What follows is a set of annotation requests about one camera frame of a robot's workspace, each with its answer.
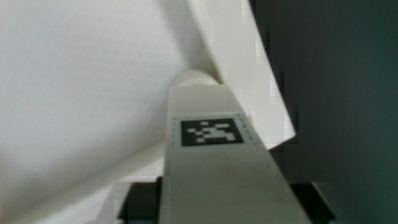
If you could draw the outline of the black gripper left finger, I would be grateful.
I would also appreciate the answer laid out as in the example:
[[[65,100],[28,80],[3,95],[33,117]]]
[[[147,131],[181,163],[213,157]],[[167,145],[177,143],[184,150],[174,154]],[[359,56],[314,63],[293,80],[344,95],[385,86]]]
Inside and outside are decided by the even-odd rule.
[[[158,224],[161,178],[129,185],[117,219],[122,224]]]

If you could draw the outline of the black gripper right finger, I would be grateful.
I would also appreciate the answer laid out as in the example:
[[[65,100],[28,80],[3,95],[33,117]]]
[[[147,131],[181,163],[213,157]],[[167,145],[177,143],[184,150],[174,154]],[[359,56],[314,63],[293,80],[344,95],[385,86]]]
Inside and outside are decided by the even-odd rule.
[[[289,187],[305,211],[305,215],[311,220],[311,224],[332,224],[336,216],[330,211],[321,194],[316,190],[314,184],[311,182],[295,183],[289,185]]]

